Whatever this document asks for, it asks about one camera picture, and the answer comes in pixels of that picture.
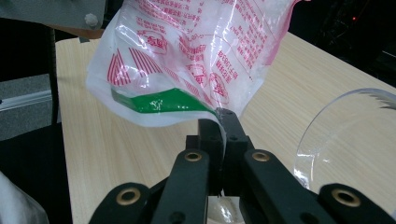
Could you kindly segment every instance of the brass ring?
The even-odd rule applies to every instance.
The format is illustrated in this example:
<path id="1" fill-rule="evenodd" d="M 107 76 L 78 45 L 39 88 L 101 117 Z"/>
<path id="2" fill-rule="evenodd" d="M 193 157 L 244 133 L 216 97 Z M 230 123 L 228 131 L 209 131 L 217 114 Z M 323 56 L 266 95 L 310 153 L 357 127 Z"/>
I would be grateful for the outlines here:
<path id="1" fill-rule="evenodd" d="M 133 193 L 134 197 L 131 199 L 124 199 L 123 196 L 126 193 Z M 128 189 L 123 189 L 120 191 L 120 193 L 117 195 L 117 203 L 120 205 L 129 205 L 137 202 L 140 198 L 140 191 L 137 188 L 128 188 Z"/>
<path id="2" fill-rule="evenodd" d="M 187 161 L 198 161 L 198 160 L 200 160 L 200 159 L 202 158 L 202 155 L 199 154 L 199 153 L 197 153 L 197 152 L 189 152 L 189 153 L 187 153 L 187 154 L 184 156 L 184 158 L 185 158 Z"/>
<path id="3" fill-rule="evenodd" d="M 332 190 L 332 196 L 334 199 L 349 207 L 359 207 L 361 205 L 361 200 L 354 193 L 345 189 L 334 189 Z"/>
<path id="4" fill-rule="evenodd" d="M 268 156 L 267 154 L 265 154 L 263 152 L 255 152 L 251 156 L 256 161 L 269 161 L 270 160 L 270 156 Z"/>

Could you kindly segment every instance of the clear plastic container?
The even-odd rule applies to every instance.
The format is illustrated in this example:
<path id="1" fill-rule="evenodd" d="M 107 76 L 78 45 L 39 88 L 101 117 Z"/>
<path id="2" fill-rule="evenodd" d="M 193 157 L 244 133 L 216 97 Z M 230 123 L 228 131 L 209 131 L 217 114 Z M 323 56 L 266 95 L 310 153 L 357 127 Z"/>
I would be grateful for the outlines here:
<path id="1" fill-rule="evenodd" d="M 316 193 L 330 183 L 349 185 L 394 216 L 395 162 L 396 95 L 359 89 L 315 116 L 298 146 L 294 175 Z"/>

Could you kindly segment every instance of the red striped graphic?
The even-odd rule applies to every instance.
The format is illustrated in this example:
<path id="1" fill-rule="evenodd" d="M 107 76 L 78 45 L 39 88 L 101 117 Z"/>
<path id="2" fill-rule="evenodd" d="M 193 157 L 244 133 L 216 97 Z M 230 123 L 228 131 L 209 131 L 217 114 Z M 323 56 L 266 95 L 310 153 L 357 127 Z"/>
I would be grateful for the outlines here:
<path id="1" fill-rule="evenodd" d="M 180 79 L 178 79 L 178 75 L 174 71 L 170 70 L 167 67 L 164 67 L 163 69 L 165 69 L 169 76 L 171 76 L 176 82 L 180 82 Z"/>
<path id="2" fill-rule="evenodd" d="M 196 97 L 199 97 L 199 91 L 198 91 L 198 89 L 197 89 L 196 87 L 194 87 L 190 82 L 188 82 L 188 81 L 186 81 L 186 80 L 184 80 L 184 83 L 186 84 L 187 89 L 188 89 L 192 94 L 194 94 Z"/>
<path id="3" fill-rule="evenodd" d="M 161 73 L 163 71 L 146 53 L 138 49 L 129 49 L 129 51 L 131 51 L 134 62 L 136 63 L 136 69 L 141 77 L 148 76 L 152 73 Z"/>
<path id="4" fill-rule="evenodd" d="M 117 54 L 113 54 L 113 57 L 111 58 L 110 66 L 107 71 L 107 81 L 115 86 L 122 86 L 131 83 L 127 68 L 123 63 L 118 49 Z"/>

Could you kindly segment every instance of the metal strip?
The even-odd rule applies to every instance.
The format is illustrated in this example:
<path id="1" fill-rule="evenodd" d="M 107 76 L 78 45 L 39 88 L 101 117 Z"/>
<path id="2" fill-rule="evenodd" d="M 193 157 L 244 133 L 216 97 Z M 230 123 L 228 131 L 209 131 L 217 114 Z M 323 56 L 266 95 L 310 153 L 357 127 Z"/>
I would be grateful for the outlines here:
<path id="1" fill-rule="evenodd" d="M 50 91 L 39 91 L 31 94 L 3 99 L 0 103 L 0 112 L 26 105 L 44 103 L 51 100 L 52 97 Z"/>

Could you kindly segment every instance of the white fabric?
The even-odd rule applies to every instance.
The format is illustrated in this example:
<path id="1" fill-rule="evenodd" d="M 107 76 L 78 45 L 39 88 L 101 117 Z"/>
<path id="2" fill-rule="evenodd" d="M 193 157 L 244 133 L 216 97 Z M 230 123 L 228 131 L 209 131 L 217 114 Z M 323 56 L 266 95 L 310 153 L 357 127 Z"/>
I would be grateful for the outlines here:
<path id="1" fill-rule="evenodd" d="M 41 205 L 0 172 L 0 224 L 48 223 Z"/>

